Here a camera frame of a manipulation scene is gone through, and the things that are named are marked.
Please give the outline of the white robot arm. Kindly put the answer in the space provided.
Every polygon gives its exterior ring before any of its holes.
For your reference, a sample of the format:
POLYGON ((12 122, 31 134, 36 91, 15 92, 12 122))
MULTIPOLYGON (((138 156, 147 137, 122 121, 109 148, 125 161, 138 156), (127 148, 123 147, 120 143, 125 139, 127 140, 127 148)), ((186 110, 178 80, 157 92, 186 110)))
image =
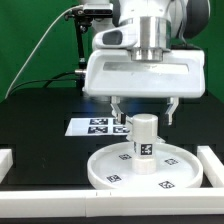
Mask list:
POLYGON ((95 18, 96 34, 85 75, 84 91, 111 99, 119 123, 131 119, 119 108, 123 97, 166 98, 167 122, 181 98, 205 91, 204 52, 187 43, 210 18, 209 0, 83 0, 95 18))

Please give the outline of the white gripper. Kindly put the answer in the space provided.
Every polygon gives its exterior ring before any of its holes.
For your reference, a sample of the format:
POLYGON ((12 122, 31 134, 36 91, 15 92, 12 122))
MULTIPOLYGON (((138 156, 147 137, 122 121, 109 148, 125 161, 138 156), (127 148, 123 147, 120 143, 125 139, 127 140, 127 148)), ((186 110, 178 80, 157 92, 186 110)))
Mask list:
POLYGON ((112 115, 125 124, 119 97, 169 98, 167 124, 179 98, 199 98, 205 91, 204 52, 172 50, 161 62, 132 61, 126 50, 96 50, 89 58, 84 91, 90 96, 112 96, 112 115))

